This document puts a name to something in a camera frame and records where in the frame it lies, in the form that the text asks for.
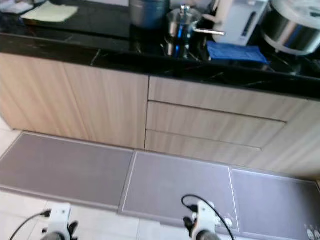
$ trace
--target light wood drawer front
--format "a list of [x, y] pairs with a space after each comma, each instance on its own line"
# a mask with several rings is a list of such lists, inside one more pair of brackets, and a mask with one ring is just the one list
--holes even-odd
[[151, 130], [146, 131], [145, 148], [148, 151], [244, 167], [261, 153], [259, 148]]
[[260, 118], [292, 119], [305, 99], [150, 77], [149, 100]]
[[149, 102], [146, 128], [261, 148], [284, 125], [285, 123], [281, 121]]

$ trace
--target blue towel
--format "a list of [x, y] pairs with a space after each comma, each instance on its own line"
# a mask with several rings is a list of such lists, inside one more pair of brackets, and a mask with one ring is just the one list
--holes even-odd
[[212, 59], [244, 60], [264, 64], [269, 62], [262, 55], [258, 46], [237, 46], [233, 44], [207, 42], [207, 49]]

